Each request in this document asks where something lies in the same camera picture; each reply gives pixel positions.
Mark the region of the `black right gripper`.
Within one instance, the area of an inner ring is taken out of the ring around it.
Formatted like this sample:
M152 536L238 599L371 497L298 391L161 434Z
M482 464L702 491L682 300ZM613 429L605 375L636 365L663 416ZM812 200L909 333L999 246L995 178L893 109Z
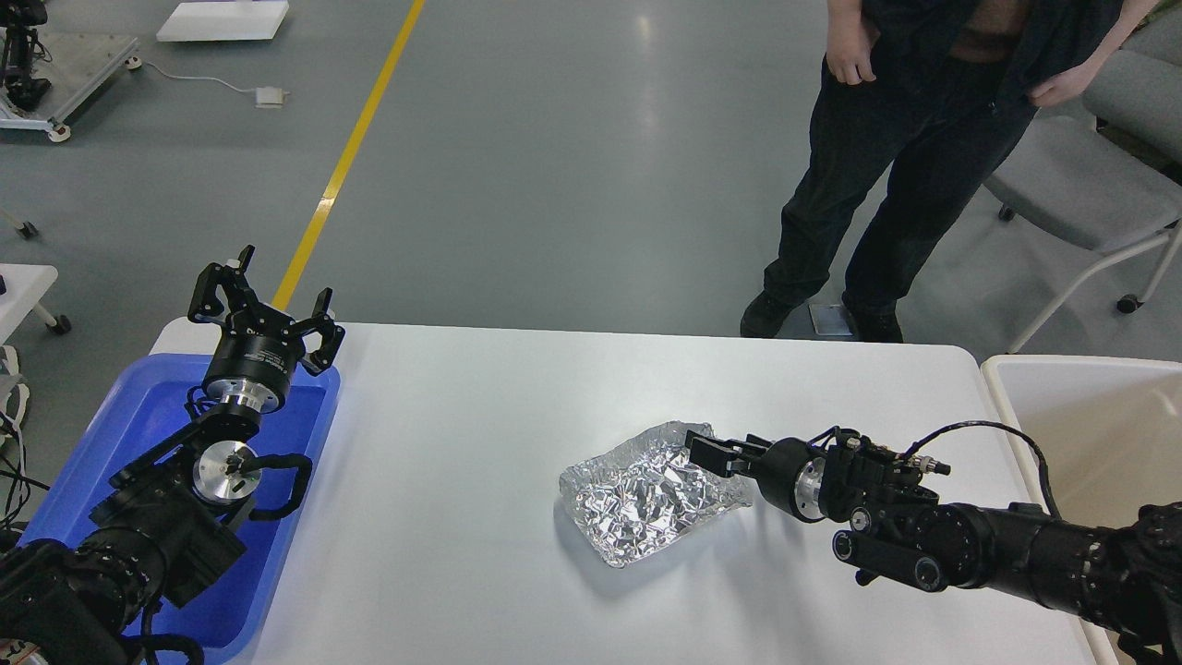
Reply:
M825 455L806 441L786 438L772 443L748 433L743 441L722 441L699 432L686 433L689 462L721 478L751 476L764 500L805 523L823 521L820 493Z

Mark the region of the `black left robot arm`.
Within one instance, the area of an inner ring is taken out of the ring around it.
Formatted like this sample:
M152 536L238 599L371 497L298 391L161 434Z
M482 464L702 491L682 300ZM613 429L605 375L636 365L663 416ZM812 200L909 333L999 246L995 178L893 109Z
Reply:
M217 325L207 373L191 387L186 426L110 478L76 547L41 537L4 555L5 664L156 664L176 652L204 661L191 635L157 633L164 604L182 609L247 550L245 522L278 522L307 497L306 454L258 454L262 418L287 403L298 369L325 373L346 331L317 296L307 319L264 304L248 283L255 249L207 265L188 319Z

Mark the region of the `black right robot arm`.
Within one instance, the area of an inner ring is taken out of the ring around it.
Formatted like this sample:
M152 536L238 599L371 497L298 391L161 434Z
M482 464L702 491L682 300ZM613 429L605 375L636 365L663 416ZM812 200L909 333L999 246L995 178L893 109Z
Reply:
M755 480L766 502L799 521L843 524L832 549L860 586L885 576L929 593L992 588L1115 632L1139 664L1178 663L1178 502L1141 506L1118 529L1069 523L1035 443L1043 502L1004 509L941 502L922 480L950 467L924 457L924 441L896 452L836 426L810 441L689 432L684 445L693 464Z

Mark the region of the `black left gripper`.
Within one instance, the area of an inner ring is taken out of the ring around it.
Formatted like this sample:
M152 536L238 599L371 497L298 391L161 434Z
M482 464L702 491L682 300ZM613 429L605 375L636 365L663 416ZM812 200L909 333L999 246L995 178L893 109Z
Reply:
M253 245L245 245L236 262L206 266L196 279L188 320L221 328L201 384L204 395L271 413L286 404L298 361L311 376L324 373L336 361L346 331L330 312L332 287L317 295L307 319L293 320L277 309L262 312L246 278L254 252ZM282 335L290 327L291 337ZM303 340L312 333L320 337L320 345L309 352Z

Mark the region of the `person's left hand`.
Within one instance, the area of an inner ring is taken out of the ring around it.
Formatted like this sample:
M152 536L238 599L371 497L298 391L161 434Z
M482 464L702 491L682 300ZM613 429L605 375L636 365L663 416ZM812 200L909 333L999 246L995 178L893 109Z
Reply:
M1027 91L1027 100L1035 107L1053 107L1064 102L1076 100L1095 82L1099 65L1085 61L1069 71L1056 73L1050 79Z

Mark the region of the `person's right hand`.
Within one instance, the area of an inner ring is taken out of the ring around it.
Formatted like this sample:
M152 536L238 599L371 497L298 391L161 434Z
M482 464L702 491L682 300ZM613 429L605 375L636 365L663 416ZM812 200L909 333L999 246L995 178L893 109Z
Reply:
M857 87L875 82L873 43L878 32L862 1L827 1L825 63L839 83Z

